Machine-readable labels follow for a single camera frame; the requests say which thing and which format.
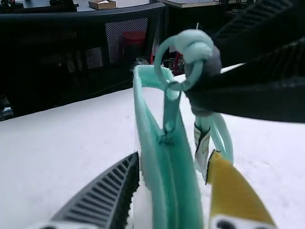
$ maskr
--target mint green cord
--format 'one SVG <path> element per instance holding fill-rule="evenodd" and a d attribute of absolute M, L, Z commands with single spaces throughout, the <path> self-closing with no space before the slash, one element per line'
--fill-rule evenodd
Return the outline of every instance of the mint green cord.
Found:
<path fill-rule="evenodd" d="M 162 57 L 170 46 L 175 46 L 176 50 L 183 55 L 186 63 L 193 64 L 191 74 L 182 83 L 167 80 L 161 71 Z M 166 39 L 160 45 L 154 62 L 154 70 L 159 81 L 174 91 L 189 90 L 201 76 L 203 64 L 212 56 L 213 48 L 212 39 L 200 30 L 185 30 Z M 164 116 L 163 120 L 165 119 L 170 120 L 170 117 Z M 233 144 L 224 118 L 219 113 L 213 113 L 208 117 L 196 117 L 195 124 L 202 131 L 211 128 L 211 137 L 216 148 L 233 163 Z"/>

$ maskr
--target teal foam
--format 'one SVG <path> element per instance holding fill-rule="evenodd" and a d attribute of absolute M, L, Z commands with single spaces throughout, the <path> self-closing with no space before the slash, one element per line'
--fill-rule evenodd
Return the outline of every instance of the teal foam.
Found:
<path fill-rule="evenodd" d="M 168 81 L 173 81 L 169 69 L 162 67 L 161 71 Z M 133 79 L 135 115 L 142 152 L 141 170 L 152 193 L 153 228 L 202 229 L 201 197 L 179 107 L 172 117 L 175 123 L 170 133 L 165 135 L 145 103 L 142 87 L 166 90 L 158 80 L 154 66 L 136 66 Z M 178 94 L 167 90 L 164 93 L 164 96 L 168 96 L 165 101 L 176 98 L 172 102 L 179 104 Z"/>

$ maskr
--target white table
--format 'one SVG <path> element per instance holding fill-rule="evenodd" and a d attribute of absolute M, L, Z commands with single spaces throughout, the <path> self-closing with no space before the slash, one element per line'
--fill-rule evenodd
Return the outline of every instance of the white table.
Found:
<path fill-rule="evenodd" d="M 144 91 L 161 121 L 162 93 Z M 185 95 L 181 112 L 194 150 L 194 115 Z M 305 126 L 228 115 L 225 119 L 234 143 L 235 166 L 279 228 L 304 227 Z M 132 89 L 0 122 L 0 130 L 0 228 L 22 229 L 50 219 L 82 187 L 135 151 Z M 199 173 L 198 180 L 207 219 L 210 188 L 203 185 Z M 147 201 L 139 198 L 137 194 L 134 228 L 148 229 L 147 211 L 139 211 Z"/>

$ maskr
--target cord knot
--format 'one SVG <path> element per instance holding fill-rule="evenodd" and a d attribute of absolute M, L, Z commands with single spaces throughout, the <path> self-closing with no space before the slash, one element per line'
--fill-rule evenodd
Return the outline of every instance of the cord knot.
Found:
<path fill-rule="evenodd" d="M 213 54 L 213 40 L 201 30 L 185 30 L 175 36 L 176 50 L 183 55 L 186 63 L 207 61 Z"/>

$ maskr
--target mesh chair back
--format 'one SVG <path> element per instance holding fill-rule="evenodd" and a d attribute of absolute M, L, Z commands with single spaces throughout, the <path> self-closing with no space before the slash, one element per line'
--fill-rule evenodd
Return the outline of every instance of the mesh chair back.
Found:
<path fill-rule="evenodd" d="M 132 86 L 149 60 L 163 3 L 111 10 L 0 15 L 1 81 L 16 115 Z"/>

